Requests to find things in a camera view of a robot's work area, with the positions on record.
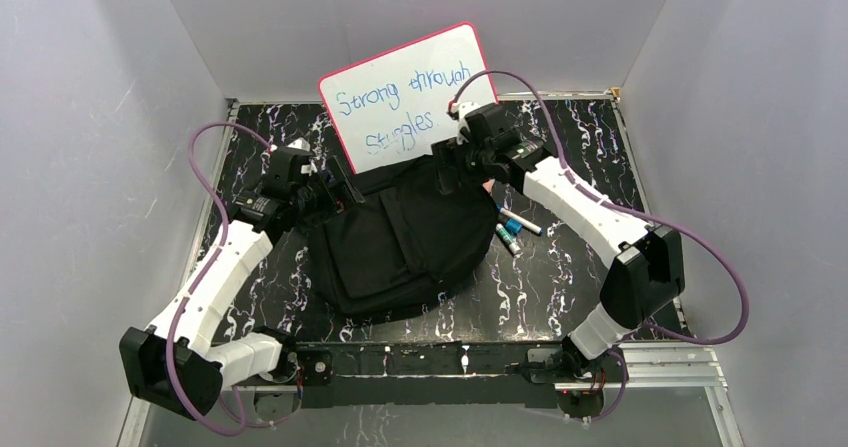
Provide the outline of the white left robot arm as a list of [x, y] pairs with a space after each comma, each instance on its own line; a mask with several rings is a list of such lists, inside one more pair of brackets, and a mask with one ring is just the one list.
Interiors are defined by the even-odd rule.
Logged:
[[233, 199], [214, 244], [175, 298], [145, 328], [130, 327], [120, 339], [131, 395], [196, 420], [224, 389], [251, 377], [296, 380], [303, 368], [291, 335], [258, 328], [219, 345], [213, 337], [285, 233], [321, 225], [363, 201], [336, 158], [318, 165], [302, 140], [272, 147], [265, 173]]

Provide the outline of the black student backpack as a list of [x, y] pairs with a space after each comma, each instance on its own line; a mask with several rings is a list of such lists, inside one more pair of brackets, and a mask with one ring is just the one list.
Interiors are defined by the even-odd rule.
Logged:
[[498, 211], [481, 185], [439, 190], [422, 156], [352, 179], [364, 201], [307, 235], [312, 290], [340, 316], [420, 315], [455, 295], [485, 260]]

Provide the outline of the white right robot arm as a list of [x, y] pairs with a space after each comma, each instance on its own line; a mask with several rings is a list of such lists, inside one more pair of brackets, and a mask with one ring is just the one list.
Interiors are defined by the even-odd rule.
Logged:
[[566, 335], [560, 353], [528, 363], [532, 373], [590, 380], [616, 343], [684, 291], [680, 233], [619, 211], [563, 166], [554, 135], [522, 135], [503, 105], [452, 101], [448, 115], [456, 133], [431, 146], [442, 192], [487, 180], [507, 184], [555, 214], [604, 262], [598, 304]]

